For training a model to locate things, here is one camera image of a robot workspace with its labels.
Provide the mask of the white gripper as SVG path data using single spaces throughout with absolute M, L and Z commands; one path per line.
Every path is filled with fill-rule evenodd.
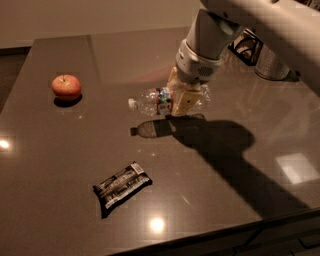
M 173 116 L 186 115 L 200 100 L 200 84 L 208 83 L 222 65 L 222 60 L 212 60 L 197 55 L 184 39 L 178 49 L 167 87 L 174 92 Z

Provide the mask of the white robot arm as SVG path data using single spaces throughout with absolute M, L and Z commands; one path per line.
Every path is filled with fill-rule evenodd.
M 314 92 L 320 91 L 320 12 L 295 0 L 200 0 L 202 7 L 176 54 L 168 86 L 177 91 L 172 114 L 200 99 L 227 47 L 251 30 Z

